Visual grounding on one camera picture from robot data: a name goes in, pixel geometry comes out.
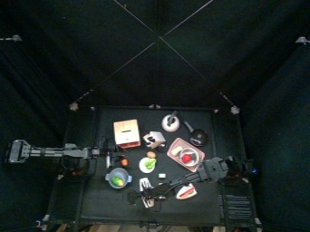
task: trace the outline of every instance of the toy food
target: toy food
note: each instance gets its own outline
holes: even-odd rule
[[[172,151],[171,151],[172,155],[176,156],[182,149],[183,148],[180,146],[178,146],[175,149],[172,149]]]
[[[112,177],[111,183],[117,187],[123,186],[123,180],[119,177]]]
[[[148,158],[151,158],[151,159],[156,158],[156,154],[155,154],[155,152],[148,151],[148,153],[147,153],[147,157],[148,157]]]
[[[156,159],[154,158],[148,159],[144,163],[147,169],[152,169],[155,167],[155,164],[156,164]]]
[[[183,163],[190,163],[190,162],[192,161],[191,155],[186,154],[186,155],[182,157],[182,161],[183,161]]]

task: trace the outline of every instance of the pan handle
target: pan handle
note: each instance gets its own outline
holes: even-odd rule
[[[190,131],[190,133],[191,133],[191,132],[194,131],[192,127],[190,126],[190,124],[188,124],[187,121],[184,121],[184,124],[187,125],[188,131]]]
[[[171,123],[174,121],[174,117],[176,116],[176,111],[172,112],[172,114],[170,115],[170,119],[168,119],[168,127],[171,126]]]

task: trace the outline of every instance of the bowl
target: bowl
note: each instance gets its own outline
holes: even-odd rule
[[[112,177],[116,177],[119,179],[121,179],[123,181],[123,185],[117,186],[112,183],[111,179]],[[128,172],[125,169],[123,168],[116,168],[111,171],[111,173],[108,173],[105,175],[105,180],[109,182],[109,185],[115,188],[115,189],[121,189],[127,183],[129,183],[132,181],[132,176],[129,176]]]
[[[183,157],[186,155],[190,155],[192,160],[190,162],[184,162],[183,161]],[[186,165],[187,167],[192,167],[199,163],[199,153],[195,149],[191,148],[186,148],[179,152],[179,160],[182,162],[183,165]]]

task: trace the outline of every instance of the red object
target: red object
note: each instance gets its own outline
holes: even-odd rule
[[[183,161],[184,163],[191,162],[191,160],[192,160],[192,158],[191,158],[191,155],[188,155],[188,154],[186,154],[186,155],[182,157],[182,161]]]
[[[186,192],[183,192],[179,197],[183,197],[187,193],[190,193],[191,191],[194,191],[195,187],[190,188]]]

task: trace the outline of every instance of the utensil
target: utensil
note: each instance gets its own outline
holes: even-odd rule
[[[207,143],[206,132],[203,130],[194,130],[187,121],[184,121],[184,124],[187,125],[190,132],[190,143],[196,147],[203,146]]]

